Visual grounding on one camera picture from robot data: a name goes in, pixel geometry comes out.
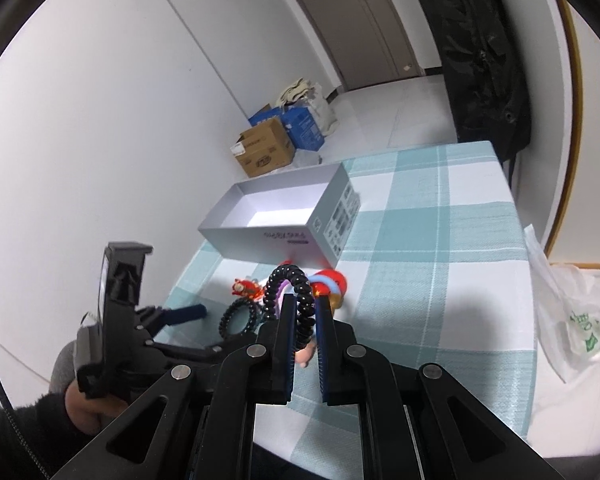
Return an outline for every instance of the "wooden trim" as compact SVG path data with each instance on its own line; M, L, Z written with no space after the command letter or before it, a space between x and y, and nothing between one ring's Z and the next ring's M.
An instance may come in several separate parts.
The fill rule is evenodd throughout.
M558 210L555 215L554 225L551 227L547 239L544 253L547 257L554 248L555 241L558 238L560 227L567 213L567 206L573 190L573 183L576 178L576 168L578 166L578 156L580 155L580 143L582 140L582 111L584 108L582 87L582 65L580 62L580 49L578 48L578 37L576 35L573 16L567 0L556 0L560 9L560 16L564 25L564 32L567 38L569 48L569 61L571 64L571 86L573 88L573 115L571 120L571 145L569 148L569 159L567 161L567 170L564 176L564 187L558 202Z
M567 264L567 265L574 265L574 266L578 267L579 269L597 269L597 270L600 270L600 264Z

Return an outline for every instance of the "metal screw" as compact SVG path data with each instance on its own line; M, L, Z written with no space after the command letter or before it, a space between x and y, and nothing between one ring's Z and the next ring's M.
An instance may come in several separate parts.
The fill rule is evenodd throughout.
M181 379L186 379L190 375L191 375L191 368L189 368L187 365L174 366L173 369L171 370L171 377L176 379L176 381L179 381Z
M249 357L262 357L267 353L267 349L262 345L251 345L247 348L247 355Z
M364 357L366 355L366 348L362 345L351 345L347 348L347 354L350 357Z
M427 379L439 379L442 377L442 368L437 365L427 365L422 369L422 374Z

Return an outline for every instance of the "black sleeve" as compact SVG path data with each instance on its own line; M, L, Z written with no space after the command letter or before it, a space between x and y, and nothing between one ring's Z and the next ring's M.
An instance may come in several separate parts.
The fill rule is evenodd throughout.
M63 394L48 394L34 406L15 411L29 446L51 475L91 439L72 424L64 408ZM0 410L0 479L40 478L42 475L20 445L3 410Z

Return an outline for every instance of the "person's arm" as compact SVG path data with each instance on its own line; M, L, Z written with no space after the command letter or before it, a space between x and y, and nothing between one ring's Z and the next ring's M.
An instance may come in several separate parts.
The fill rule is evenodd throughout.
M100 430L100 416L118 416L126 404L115 397L87 400L75 381L66 393L48 394L16 417L29 445L53 475ZM0 410L0 479L42 478Z

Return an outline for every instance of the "brown cardboard box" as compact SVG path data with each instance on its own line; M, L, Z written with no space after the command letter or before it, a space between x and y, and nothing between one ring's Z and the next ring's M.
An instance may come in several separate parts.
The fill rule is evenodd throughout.
M259 176L291 164L296 148L274 117L243 132L231 152L248 176Z

